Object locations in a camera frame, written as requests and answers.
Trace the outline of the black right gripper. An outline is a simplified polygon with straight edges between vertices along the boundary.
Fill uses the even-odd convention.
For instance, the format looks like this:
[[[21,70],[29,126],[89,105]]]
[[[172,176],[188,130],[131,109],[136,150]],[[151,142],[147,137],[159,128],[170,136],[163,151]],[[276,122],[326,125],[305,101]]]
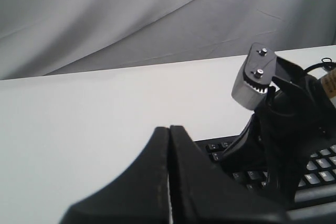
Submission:
[[[222,155],[226,172],[267,169],[265,194],[293,202],[310,155],[335,144],[335,63],[321,78],[277,56],[266,96]]]

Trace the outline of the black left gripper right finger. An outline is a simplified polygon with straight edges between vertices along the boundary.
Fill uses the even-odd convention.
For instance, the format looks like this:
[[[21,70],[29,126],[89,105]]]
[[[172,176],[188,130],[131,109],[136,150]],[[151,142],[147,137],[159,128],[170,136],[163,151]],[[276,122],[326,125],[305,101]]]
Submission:
[[[288,223],[277,203],[249,192],[213,164],[182,126],[170,127],[173,223]]]

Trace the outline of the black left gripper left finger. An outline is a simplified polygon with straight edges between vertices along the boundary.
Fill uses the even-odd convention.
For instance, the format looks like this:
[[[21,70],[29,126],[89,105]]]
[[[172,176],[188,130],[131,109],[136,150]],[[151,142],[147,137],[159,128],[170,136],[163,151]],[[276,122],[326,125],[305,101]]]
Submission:
[[[61,223],[169,223],[170,134],[157,127],[134,162],[114,181],[69,207]]]

